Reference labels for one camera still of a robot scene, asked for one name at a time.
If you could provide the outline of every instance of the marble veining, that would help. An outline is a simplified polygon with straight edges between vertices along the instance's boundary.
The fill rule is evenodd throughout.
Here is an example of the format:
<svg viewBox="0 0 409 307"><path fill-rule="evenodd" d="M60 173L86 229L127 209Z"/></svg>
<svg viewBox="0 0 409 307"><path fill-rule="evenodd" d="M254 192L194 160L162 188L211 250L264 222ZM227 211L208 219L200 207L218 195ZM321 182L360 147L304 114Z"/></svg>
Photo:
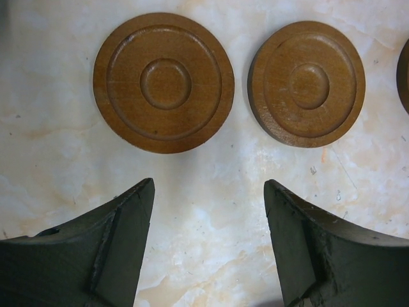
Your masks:
<svg viewBox="0 0 409 307"><path fill-rule="evenodd" d="M102 42L149 12L199 22L233 66L228 119L189 152L158 155L128 144L93 98ZM143 307L282 306L263 204L270 178L337 216L409 239L409 115L395 80L408 14L405 0L2 1L0 239L34 235L153 177L157 194L135 300ZM366 71L358 120L323 148L275 141L247 100L255 52L300 20L342 31Z"/></svg>

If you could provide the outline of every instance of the dark green object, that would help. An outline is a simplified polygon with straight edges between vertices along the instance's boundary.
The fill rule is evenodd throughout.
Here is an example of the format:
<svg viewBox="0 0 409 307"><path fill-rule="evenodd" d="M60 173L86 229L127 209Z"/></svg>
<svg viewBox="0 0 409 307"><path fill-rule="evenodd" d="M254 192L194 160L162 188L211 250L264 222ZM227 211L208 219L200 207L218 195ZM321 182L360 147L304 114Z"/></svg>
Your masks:
<svg viewBox="0 0 409 307"><path fill-rule="evenodd" d="M274 180L264 197L286 307L409 306L409 240L349 223Z"/></svg>
<svg viewBox="0 0 409 307"><path fill-rule="evenodd" d="M132 307L155 186L39 233L0 241L0 306Z"/></svg>

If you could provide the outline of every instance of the wooden disc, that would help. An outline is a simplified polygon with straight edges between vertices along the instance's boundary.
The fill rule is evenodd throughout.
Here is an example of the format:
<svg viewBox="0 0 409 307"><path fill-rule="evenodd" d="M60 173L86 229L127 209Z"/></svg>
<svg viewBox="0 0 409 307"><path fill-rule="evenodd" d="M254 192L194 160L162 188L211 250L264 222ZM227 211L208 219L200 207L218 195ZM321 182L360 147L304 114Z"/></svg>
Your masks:
<svg viewBox="0 0 409 307"><path fill-rule="evenodd" d="M269 135L288 145L319 147L340 138L357 119L364 67L338 30L296 22L261 46L248 91L252 111Z"/></svg>
<svg viewBox="0 0 409 307"><path fill-rule="evenodd" d="M138 16L102 45L94 67L96 104L123 139L157 153L210 139L234 94L229 59L203 26L169 13Z"/></svg>
<svg viewBox="0 0 409 307"><path fill-rule="evenodd" d="M409 40L402 49L396 70L396 85L399 98L406 112L409 113Z"/></svg>

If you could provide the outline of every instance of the brown wooden disc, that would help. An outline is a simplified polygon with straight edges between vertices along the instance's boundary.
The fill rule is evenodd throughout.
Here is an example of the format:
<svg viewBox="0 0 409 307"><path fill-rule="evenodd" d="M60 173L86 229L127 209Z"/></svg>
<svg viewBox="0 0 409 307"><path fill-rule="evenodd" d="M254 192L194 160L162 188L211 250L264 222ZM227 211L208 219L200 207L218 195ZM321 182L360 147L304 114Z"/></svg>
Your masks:
<svg viewBox="0 0 409 307"><path fill-rule="evenodd" d="M396 69L396 85L399 98L406 112L409 113L409 40L402 49Z"/></svg>
<svg viewBox="0 0 409 307"><path fill-rule="evenodd" d="M319 147L345 134L365 95L364 67L352 43L320 22L274 33L254 57L249 101L259 124L279 141Z"/></svg>
<svg viewBox="0 0 409 307"><path fill-rule="evenodd" d="M234 94L229 59L198 23L170 13L138 16L102 45L94 67L96 104L129 143L162 154L210 139Z"/></svg>

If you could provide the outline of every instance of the white marble countertop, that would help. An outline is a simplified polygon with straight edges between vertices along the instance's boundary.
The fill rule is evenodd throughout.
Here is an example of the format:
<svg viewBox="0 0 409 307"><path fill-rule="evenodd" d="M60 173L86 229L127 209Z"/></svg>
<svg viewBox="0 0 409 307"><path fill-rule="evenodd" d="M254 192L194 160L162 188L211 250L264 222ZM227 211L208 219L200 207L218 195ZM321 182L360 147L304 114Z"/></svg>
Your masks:
<svg viewBox="0 0 409 307"><path fill-rule="evenodd" d="M221 130L189 152L159 155L122 140L93 98L107 35L148 12L209 29L235 73ZM409 115L396 64L409 38L405 0L3 0L0 4L0 237L34 235L145 177L156 198L135 306L281 306L263 203L274 178L353 223L409 239ZM272 33L325 22L357 48L366 98L351 130L323 148L282 145L258 125L247 73Z"/></svg>

